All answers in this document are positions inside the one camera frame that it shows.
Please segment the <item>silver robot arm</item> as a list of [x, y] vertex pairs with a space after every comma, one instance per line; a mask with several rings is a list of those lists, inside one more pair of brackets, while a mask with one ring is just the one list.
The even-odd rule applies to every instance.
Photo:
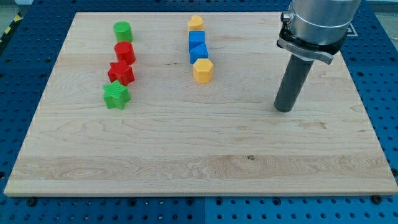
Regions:
[[292, 0], [282, 12], [277, 46], [302, 60], [331, 64], [360, 0]]

